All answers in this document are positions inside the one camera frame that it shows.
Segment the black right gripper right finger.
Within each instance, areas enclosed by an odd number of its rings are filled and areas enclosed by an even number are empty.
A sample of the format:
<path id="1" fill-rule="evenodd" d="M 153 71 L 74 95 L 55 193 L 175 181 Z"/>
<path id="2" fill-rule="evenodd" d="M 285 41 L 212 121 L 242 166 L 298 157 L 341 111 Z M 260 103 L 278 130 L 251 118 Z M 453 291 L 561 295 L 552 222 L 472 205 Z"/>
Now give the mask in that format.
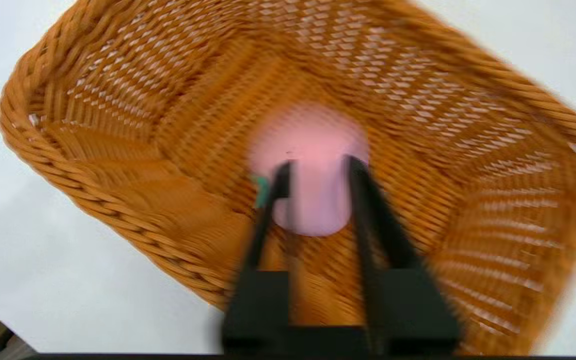
<path id="1" fill-rule="evenodd" d="M 348 156 L 354 236 L 373 354 L 453 354 L 461 323 L 442 296 L 370 167 Z"/>

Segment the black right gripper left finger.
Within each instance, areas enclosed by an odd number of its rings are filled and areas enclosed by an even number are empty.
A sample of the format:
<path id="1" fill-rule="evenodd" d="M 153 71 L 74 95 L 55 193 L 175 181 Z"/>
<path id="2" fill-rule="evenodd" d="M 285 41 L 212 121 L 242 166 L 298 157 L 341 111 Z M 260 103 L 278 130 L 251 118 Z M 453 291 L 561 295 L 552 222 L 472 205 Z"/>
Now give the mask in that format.
<path id="1" fill-rule="evenodd" d="M 290 196 L 291 162 L 276 171 L 266 201 L 253 224 L 233 295 L 222 320 L 225 354 L 284 354 L 290 326 L 290 272 L 259 268 L 275 203 Z"/>

